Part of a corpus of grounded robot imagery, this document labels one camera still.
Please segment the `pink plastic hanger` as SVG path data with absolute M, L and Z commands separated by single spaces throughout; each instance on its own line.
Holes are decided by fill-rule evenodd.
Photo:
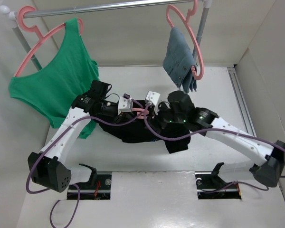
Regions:
M 144 119 L 145 116 L 148 116 L 150 114 L 150 111 L 145 110 L 143 108 L 132 108 L 132 111 L 136 112 L 138 119 Z

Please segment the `black t shirt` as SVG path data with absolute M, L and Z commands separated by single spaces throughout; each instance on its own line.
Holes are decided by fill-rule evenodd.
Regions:
M 90 115 L 97 117 L 97 105 L 90 109 Z M 118 115 L 116 118 L 97 117 L 96 120 L 103 131 L 120 139 L 124 143 L 155 142 L 161 138 L 155 136 L 146 127 L 143 119 L 138 119 L 136 112 L 129 112 Z M 189 133 L 189 130 L 182 124 L 169 124 L 165 129 L 160 129 L 155 119 L 151 119 L 149 124 L 161 136 L 176 138 Z

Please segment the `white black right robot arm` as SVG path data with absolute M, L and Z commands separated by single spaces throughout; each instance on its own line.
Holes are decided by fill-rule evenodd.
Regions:
M 276 187 L 285 167 L 285 143 L 266 142 L 229 124 L 217 113 L 195 107 L 191 98 L 182 91 L 168 95 L 167 102 L 158 104 L 155 117 L 163 127 L 174 124 L 193 133 L 219 141 L 248 158 L 238 163 L 220 162 L 212 170 L 211 184 L 221 187 L 225 183 L 255 179 L 267 187 Z

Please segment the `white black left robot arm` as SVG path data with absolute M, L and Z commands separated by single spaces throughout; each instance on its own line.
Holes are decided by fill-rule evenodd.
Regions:
M 85 164 L 67 167 L 65 162 L 75 140 L 91 120 L 101 121 L 102 116 L 117 114 L 117 104 L 106 101 L 111 84 L 92 81 L 90 89 L 78 95 L 63 123 L 53 138 L 40 150 L 28 157 L 29 175 L 26 191 L 33 193 L 29 183 L 44 187 L 44 190 L 63 192 L 68 186 L 81 183 L 85 188 L 96 184 L 96 168 Z

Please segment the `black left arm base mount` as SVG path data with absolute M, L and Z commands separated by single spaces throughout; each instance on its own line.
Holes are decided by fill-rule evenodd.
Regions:
M 80 189 L 80 200 L 110 200 L 111 185 L 112 172 L 98 172 L 94 185 L 90 183 L 77 183 Z

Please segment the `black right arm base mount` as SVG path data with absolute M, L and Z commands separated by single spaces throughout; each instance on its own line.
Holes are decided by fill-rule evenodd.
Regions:
M 242 199 L 238 184 L 223 188 L 228 185 L 228 182 L 218 176 L 223 164 L 218 163 L 212 171 L 195 172 L 199 200 Z

